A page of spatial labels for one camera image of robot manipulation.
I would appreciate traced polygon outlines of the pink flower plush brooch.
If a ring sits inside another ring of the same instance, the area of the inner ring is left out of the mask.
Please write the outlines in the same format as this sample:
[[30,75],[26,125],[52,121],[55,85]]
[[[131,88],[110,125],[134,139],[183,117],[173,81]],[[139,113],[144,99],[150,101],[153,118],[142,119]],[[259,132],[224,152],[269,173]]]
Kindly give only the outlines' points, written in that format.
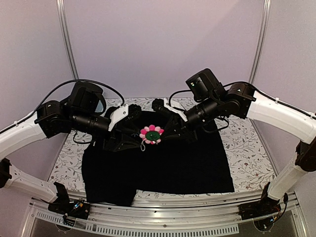
[[163,133],[163,128],[161,128],[160,126],[155,126],[153,124],[142,128],[139,134],[139,137],[141,138],[141,151],[145,151],[146,144],[157,145],[158,143],[160,143]]

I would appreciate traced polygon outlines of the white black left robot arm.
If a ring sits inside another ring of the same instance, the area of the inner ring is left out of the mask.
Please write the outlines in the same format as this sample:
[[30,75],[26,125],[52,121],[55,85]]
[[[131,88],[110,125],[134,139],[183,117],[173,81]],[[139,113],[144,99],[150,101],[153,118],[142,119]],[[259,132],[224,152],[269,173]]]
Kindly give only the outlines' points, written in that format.
[[83,199],[70,199],[67,189],[58,182],[47,182],[29,175],[10,163],[7,156],[33,142],[51,138],[72,130],[85,132],[93,138],[108,137],[114,151],[136,146],[127,133],[132,130],[123,124],[141,114],[141,107],[122,102],[106,111],[103,87],[115,91],[101,82],[73,80],[71,94],[61,101],[44,98],[26,117],[15,121],[0,132],[0,186],[13,188],[41,199],[48,210],[63,216],[64,222],[76,218],[88,219],[89,203]]

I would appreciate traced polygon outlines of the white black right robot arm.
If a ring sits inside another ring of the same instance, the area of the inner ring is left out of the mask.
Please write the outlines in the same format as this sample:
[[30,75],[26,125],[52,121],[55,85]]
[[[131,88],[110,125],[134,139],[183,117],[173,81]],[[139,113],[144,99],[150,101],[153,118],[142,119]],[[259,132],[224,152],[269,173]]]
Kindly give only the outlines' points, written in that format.
[[166,99],[163,111],[170,116],[163,139],[193,141],[194,131],[215,118],[231,115],[270,124],[297,137],[296,157],[263,189],[258,201],[241,204],[243,220],[277,214],[285,210],[279,201],[287,202],[287,191],[308,172],[316,169],[316,116],[271,97],[244,81],[222,85],[210,69],[204,69],[186,81],[196,105],[189,110]]

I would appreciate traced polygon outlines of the black t-shirt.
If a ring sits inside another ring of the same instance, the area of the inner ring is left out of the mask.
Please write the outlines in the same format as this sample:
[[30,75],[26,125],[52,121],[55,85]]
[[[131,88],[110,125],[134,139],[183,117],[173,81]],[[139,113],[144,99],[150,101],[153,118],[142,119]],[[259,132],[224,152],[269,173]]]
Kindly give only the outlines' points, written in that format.
[[193,195],[234,192],[227,155],[214,121],[196,129],[197,141],[161,140],[124,151],[104,151],[93,138],[81,173],[89,203],[131,206],[137,191]]

